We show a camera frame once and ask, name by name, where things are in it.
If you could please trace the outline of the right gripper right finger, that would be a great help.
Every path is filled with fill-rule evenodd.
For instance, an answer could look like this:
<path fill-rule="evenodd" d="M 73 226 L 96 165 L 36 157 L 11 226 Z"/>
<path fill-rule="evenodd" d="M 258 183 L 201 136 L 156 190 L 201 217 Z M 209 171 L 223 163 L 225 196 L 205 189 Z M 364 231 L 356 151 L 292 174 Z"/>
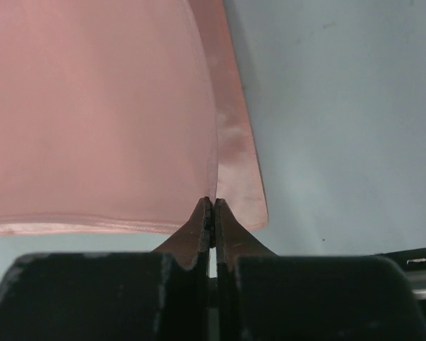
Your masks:
<path fill-rule="evenodd" d="M 426 312 L 394 260 L 278 256 L 214 204 L 222 340 L 426 340 Z"/>

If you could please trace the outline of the pink satin napkin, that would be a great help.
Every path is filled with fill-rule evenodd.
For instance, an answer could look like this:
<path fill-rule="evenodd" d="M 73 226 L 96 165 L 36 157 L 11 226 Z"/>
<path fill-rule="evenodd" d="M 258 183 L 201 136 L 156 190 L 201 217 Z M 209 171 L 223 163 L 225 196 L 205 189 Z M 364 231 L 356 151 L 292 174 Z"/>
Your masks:
<path fill-rule="evenodd" d="M 222 1 L 0 1 L 0 235 L 268 211 Z"/>

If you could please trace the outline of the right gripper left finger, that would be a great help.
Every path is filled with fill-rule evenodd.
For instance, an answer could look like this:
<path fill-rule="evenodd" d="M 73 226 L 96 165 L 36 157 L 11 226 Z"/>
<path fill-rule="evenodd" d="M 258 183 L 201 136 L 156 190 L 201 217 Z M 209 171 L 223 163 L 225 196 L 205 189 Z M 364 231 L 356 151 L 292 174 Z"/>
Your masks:
<path fill-rule="evenodd" d="M 212 204 L 150 252 L 33 253 L 0 282 L 0 340 L 206 340 Z"/>

